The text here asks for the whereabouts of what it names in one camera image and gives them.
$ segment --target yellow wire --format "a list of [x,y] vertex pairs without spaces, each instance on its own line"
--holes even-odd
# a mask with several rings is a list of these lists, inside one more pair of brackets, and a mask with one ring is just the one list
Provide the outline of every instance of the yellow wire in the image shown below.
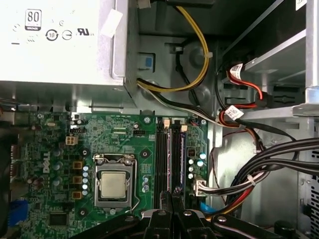
[[226,212],[223,212],[223,214],[228,214],[228,213],[234,211],[236,208],[238,208],[240,205],[242,205],[243,202],[244,202],[244,200],[243,200],[242,202],[240,202],[239,204],[237,204],[235,207],[233,207],[233,208],[227,210]]
[[162,88],[158,88],[155,86],[150,86],[150,85],[144,84],[143,82],[140,82],[140,81],[138,82],[142,87],[144,87],[148,90],[156,91],[156,92],[176,92],[176,91],[188,90],[191,87],[195,86],[197,83],[199,83],[205,77],[205,74],[208,70],[208,65],[209,65],[208,53],[209,53],[209,51],[208,51],[208,46],[207,46],[207,43],[206,43],[206,40],[205,40],[203,33],[201,32],[201,30],[199,29],[199,27],[195,23],[194,19],[189,15],[189,13],[184,8],[182,8],[181,6],[178,6],[177,8],[181,12],[181,14],[183,14],[183,16],[186,18],[188,23],[191,25],[191,27],[195,31],[195,33],[198,36],[199,41],[203,47],[203,52],[204,52],[203,68],[201,69],[198,77],[193,82],[191,82],[189,85],[184,86],[184,87],[162,89]]

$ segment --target power supply unit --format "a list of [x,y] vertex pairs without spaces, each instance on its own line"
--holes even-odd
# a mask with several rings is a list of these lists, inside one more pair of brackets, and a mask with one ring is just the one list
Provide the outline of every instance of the power supply unit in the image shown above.
[[0,26],[2,98],[40,105],[134,104],[135,1],[3,0]]

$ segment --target white wire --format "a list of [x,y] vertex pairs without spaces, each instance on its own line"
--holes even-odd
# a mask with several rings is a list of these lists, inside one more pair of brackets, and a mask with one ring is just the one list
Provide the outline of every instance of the white wire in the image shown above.
[[193,111],[193,110],[190,110],[190,109],[186,109],[186,108],[181,108],[181,107],[176,107],[176,106],[171,106],[171,105],[168,105],[166,103],[164,103],[163,101],[161,101],[156,95],[154,95],[151,91],[149,91],[148,89],[144,88],[143,86],[141,86],[140,84],[138,84],[139,87],[141,87],[143,90],[147,91],[149,94],[151,94],[158,102],[160,102],[162,105],[166,106],[166,107],[169,107],[169,108],[172,108],[172,109],[175,109],[175,110],[178,110],[178,111],[186,111],[186,112],[190,112],[194,115],[197,115],[209,122],[212,122],[216,125],[219,125],[219,126],[222,126],[224,127],[222,124],[212,120],[212,119],[209,119],[207,118],[206,116],[202,115],[201,113],[197,112],[197,111]]
[[[262,177],[264,175],[265,172],[260,172],[259,174],[257,174],[255,177],[253,177],[253,181],[256,181],[258,180],[260,177]],[[252,184],[251,181],[247,180],[246,182],[242,183],[242,184],[239,184],[239,185],[236,185],[235,188],[238,188],[238,186],[247,186],[249,184]],[[199,184],[199,188],[202,189],[202,190],[205,190],[205,191],[209,191],[209,192],[214,192],[214,191],[218,191],[218,190],[224,190],[224,189],[233,189],[234,187],[228,187],[228,188],[210,188],[210,187],[207,187],[203,184]]]

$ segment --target motherboard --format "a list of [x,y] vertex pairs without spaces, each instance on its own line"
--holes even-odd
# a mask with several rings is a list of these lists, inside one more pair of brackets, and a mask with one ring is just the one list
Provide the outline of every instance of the motherboard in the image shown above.
[[159,193],[196,207],[207,177],[207,123],[106,113],[26,113],[29,139],[11,181],[28,185],[22,239],[67,239],[117,215],[159,208]]

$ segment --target green circuit board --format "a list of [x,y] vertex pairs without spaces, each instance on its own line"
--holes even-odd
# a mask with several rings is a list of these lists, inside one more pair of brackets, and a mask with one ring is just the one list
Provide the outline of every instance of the green circuit board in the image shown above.
[[[136,156],[138,162],[137,175],[137,196],[140,199],[134,213],[137,216],[141,212],[152,208],[152,182],[150,189],[142,192],[143,176],[150,179],[153,174],[153,150],[155,121],[150,117],[150,122],[145,123],[144,117],[124,116],[124,115],[106,115],[106,114],[79,114],[74,121],[84,122],[77,128],[84,129],[83,132],[73,133],[78,137],[77,145],[65,145],[65,138],[70,134],[70,125],[68,124],[69,114],[51,114],[39,113],[31,114],[29,122],[34,131],[33,142],[26,145],[22,152],[26,160],[24,168],[28,175],[43,177],[43,187],[37,188],[31,186],[27,199],[29,200],[29,217],[23,223],[23,239],[31,238],[69,238],[86,229],[104,222],[119,214],[125,213],[122,210],[119,213],[110,215],[103,209],[94,207],[94,162],[92,155],[85,158],[81,156],[83,148],[90,149],[91,153],[125,153]],[[139,129],[145,130],[144,135],[133,135],[133,127],[139,125]],[[148,149],[150,152],[147,158],[141,158],[140,152]],[[43,159],[46,153],[50,154],[49,172],[43,171]],[[72,169],[73,162],[82,162],[83,166],[88,166],[88,192],[82,195],[81,199],[74,199],[73,192],[82,192],[82,182],[72,184],[73,177],[82,177],[82,169]],[[59,180],[59,185],[54,186],[54,180]],[[66,225],[55,225],[51,214],[58,219],[64,217],[67,212]]]
[[[29,202],[28,219],[22,226],[22,239],[67,239],[117,215],[128,212],[105,212],[94,206],[93,155],[96,153],[132,154],[137,160],[136,205],[133,213],[153,208],[155,174],[156,117],[113,114],[26,113],[32,136],[21,147],[21,177],[38,181],[29,186],[25,198]],[[206,178],[207,159],[198,166],[198,155],[207,153],[207,125],[188,125],[186,135],[186,192],[192,193],[188,175]],[[66,137],[76,138],[66,145]],[[83,194],[83,167],[87,176]],[[145,190],[145,178],[148,178]]]

